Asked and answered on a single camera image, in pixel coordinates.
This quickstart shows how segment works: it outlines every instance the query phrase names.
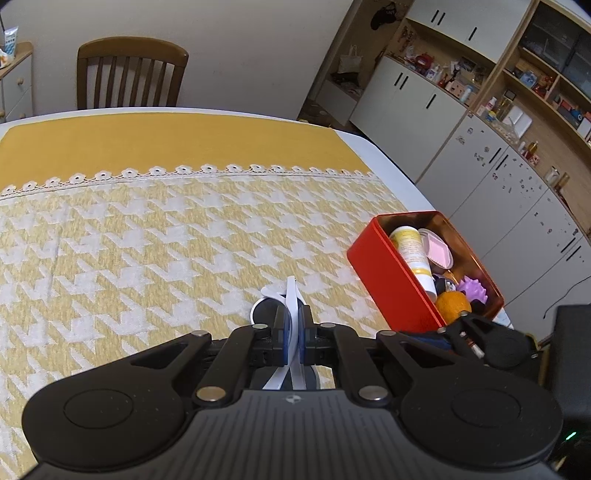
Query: wooden chair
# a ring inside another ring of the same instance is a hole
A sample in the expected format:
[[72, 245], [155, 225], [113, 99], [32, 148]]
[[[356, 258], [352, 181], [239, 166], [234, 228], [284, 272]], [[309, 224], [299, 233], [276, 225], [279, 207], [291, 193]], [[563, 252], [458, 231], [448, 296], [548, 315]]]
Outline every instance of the wooden chair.
[[100, 100], [100, 84], [103, 74], [103, 63], [105, 58], [111, 57], [111, 68], [109, 69], [109, 78], [107, 81], [107, 90], [105, 96], [105, 107], [111, 107], [113, 96], [113, 84], [115, 83], [115, 70], [117, 66], [117, 58], [124, 57], [125, 63], [121, 74], [121, 82], [119, 84], [119, 95], [117, 98], [117, 106], [123, 106], [125, 97], [125, 88], [127, 83], [127, 74], [129, 72], [129, 61], [131, 58], [137, 58], [137, 65], [135, 67], [134, 81], [131, 87], [131, 95], [129, 97], [129, 106], [136, 106], [135, 101], [138, 94], [139, 78], [142, 70], [142, 62], [150, 60], [150, 66], [145, 78], [144, 91], [141, 97], [141, 106], [148, 105], [148, 96], [150, 94], [150, 87], [152, 84], [152, 76], [154, 74], [154, 64], [156, 61], [162, 62], [160, 74], [158, 75], [158, 82], [156, 83], [156, 90], [154, 92], [154, 106], [160, 104], [160, 96], [162, 95], [164, 86], [164, 76], [166, 73], [166, 65], [174, 65], [172, 78], [170, 80], [170, 87], [168, 88], [168, 96], [166, 98], [166, 106], [176, 106], [178, 99], [178, 91], [181, 88], [183, 81], [184, 69], [189, 60], [187, 51], [174, 43], [158, 40], [156, 38], [145, 37], [108, 37], [100, 38], [85, 43], [78, 49], [77, 62], [77, 76], [76, 76], [76, 90], [77, 90], [77, 104], [78, 110], [86, 110], [87, 99], [87, 71], [89, 66], [89, 59], [98, 58], [98, 69], [96, 72], [95, 81], [95, 101], [94, 108], [99, 107]]

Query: red tin box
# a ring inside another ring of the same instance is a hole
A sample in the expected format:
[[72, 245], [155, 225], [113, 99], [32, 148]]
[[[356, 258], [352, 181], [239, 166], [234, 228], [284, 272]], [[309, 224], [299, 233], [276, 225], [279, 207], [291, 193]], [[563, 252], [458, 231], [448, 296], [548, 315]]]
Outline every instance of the red tin box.
[[492, 320], [499, 313], [504, 305], [501, 292], [445, 216], [440, 212], [378, 215], [351, 245], [347, 258], [392, 330], [424, 333], [445, 326], [435, 305], [389, 239], [403, 225], [427, 228], [439, 235], [453, 255], [451, 277], [456, 282], [464, 275], [478, 279], [488, 295], [484, 316]]

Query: white wall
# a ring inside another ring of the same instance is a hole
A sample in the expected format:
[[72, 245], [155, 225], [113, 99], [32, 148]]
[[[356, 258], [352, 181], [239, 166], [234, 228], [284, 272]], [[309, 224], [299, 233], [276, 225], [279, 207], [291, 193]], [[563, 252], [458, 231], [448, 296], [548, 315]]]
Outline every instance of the white wall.
[[178, 106], [295, 118], [352, 0], [12, 0], [34, 46], [38, 115], [76, 109], [76, 53], [112, 35], [189, 52]]

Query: white cabinet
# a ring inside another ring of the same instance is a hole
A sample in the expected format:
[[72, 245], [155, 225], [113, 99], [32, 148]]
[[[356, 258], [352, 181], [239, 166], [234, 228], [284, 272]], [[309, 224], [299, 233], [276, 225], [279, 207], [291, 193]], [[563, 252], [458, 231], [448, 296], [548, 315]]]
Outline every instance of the white cabinet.
[[343, 126], [347, 124], [357, 105], [357, 100], [330, 80], [324, 81], [315, 101]]
[[465, 111], [431, 82], [384, 57], [350, 121], [417, 181]]
[[530, 0], [479, 0], [466, 5], [470, 6], [471, 29], [463, 43], [497, 62], [519, 27]]
[[407, 74], [407, 68], [384, 57], [351, 114], [351, 123], [377, 146], [387, 138], [387, 126], [382, 120], [388, 109], [392, 108], [394, 95]]
[[415, 0], [407, 17], [437, 30], [459, 42], [464, 42], [470, 30], [470, 10], [457, 0]]
[[530, 0], [415, 0], [407, 17], [497, 62], [529, 5]]
[[558, 306], [588, 303], [591, 303], [591, 246], [582, 238], [505, 310], [516, 329], [541, 340], [552, 332]]
[[449, 218], [507, 148], [505, 141], [492, 128], [469, 113], [417, 187], [437, 210]]
[[29, 42], [17, 44], [14, 62], [0, 70], [0, 124], [33, 116], [32, 52]]
[[[455, 129], [466, 109], [456, 99], [415, 73], [411, 74], [411, 78], [413, 83], [421, 83], [420, 92], [416, 89], [416, 95], [408, 95], [407, 87], [403, 88], [404, 100], [395, 116], [399, 125], [398, 135], [395, 139], [392, 138], [395, 140], [392, 147], [385, 151], [416, 182]], [[405, 112], [408, 112], [412, 123], [407, 121]]]
[[482, 258], [482, 263], [509, 303], [552, 268], [581, 237], [566, 208], [547, 190]]
[[32, 116], [33, 98], [31, 96], [31, 89], [29, 88], [12, 109], [12, 112], [7, 115], [6, 121], [12, 122], [14, 120], [23, 120], [25, 118], [31, 118]]
[[484, 257], [548, 190], [511, 147], [450, 220], [472, 251]]
[[4, 111], [8, 114], [31, 88], [31, 56], [16, 65], [3, 79]]

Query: houndstooth pattern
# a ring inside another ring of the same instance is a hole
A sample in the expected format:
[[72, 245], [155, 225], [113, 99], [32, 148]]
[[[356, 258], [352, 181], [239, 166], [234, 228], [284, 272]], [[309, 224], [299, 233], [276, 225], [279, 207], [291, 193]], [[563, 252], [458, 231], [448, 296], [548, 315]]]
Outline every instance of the houndstooth pattern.
[[[49, 382], [204, 329], [248, 324], [294, 275], [316, 322], [387, 327], [345, 252], [378, 213], [375, 179], [130, 179], [0, 200], [0, 478], [35, 464], [20, 419]], [[323, 374], [323, 383], [330, 381]]]

